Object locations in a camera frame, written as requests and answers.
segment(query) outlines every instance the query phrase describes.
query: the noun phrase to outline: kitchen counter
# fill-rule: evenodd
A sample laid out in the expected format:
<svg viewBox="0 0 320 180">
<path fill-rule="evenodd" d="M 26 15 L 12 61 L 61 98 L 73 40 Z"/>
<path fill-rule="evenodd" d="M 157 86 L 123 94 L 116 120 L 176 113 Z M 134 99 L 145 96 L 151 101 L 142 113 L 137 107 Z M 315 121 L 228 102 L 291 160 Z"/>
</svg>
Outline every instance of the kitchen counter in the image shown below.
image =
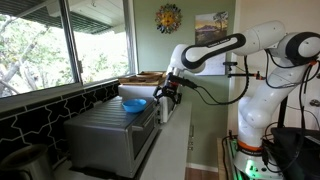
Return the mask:
<svg viewBox="0 0 320 180">
<path fill-rule="evenodd" d="M 144 165 L 140 180 L 184 179 L 191 107 L 191 103 L 181 103 L 168 123 L 161 125 L 161 133 Z M 56 180 L 101 180 L 70 171 L 70 167 L 70 161 L 58 167 L 54 172 Z"/>
</svg>

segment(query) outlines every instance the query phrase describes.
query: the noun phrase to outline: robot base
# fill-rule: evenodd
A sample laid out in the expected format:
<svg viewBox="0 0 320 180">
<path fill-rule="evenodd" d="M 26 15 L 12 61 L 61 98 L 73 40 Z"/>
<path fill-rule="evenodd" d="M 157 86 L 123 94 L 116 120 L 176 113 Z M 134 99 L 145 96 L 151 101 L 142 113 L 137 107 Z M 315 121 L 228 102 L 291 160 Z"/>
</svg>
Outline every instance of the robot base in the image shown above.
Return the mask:
<svg viewBox="0 0 320 180">
<path fill-rule="evenodd" d="M 265 179 L 265 180 L 266 179 L 268 180 L 284 179 L 282 173 L 270 172 L 267 169 L 267 167 L 264 165 L 261 156 L 259 157 L 250 156 L 240 151 L 237 151 L 236 139 L 228 140 L 228 141 L 229 143 L 227 144 L 228 144 L 228 150 L 229 150 L 229 158 L 231 160 L 231 163 L 233 163 L 235 167 L 235 171 L 243 172 L 250 179 Z M 272 171 L 279 171 L 277 166 L 270 164 L 268 167 Z"/>
</svg>

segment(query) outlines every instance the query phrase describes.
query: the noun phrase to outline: sun decoration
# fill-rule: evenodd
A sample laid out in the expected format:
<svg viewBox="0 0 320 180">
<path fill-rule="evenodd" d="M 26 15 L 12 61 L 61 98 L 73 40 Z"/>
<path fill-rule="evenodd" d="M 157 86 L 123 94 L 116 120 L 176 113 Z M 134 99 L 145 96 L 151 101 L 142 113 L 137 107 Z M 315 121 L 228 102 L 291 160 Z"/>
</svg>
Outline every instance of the sun decoration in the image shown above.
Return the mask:
<svg viewBox="0 0 320 180">
<path fill-rule="evenodd" d="M 171 34 L 176 31 L 181 25 L 181 9 L 175 4 L 166 4 L 161 6 L 159 11 L 156 13 L 157 29 L 161 33 Z"/>
</svg>

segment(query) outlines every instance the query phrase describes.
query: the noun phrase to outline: stainless steel toaster oven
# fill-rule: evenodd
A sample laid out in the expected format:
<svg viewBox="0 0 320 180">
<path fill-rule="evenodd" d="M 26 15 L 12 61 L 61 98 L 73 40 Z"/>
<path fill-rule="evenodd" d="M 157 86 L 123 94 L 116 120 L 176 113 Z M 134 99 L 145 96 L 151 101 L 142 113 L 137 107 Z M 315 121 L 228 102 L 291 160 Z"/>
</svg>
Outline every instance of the stainless steel toaster oven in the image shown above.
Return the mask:
<svg viewBox="0 0 320 180">
<path fill-rule="evenodd" d="M 159 130 L 151 97 L 141 113 L 127 113 L 116 97 L 64 123 L 72 167 L 132 178 Z"/>
</svg>

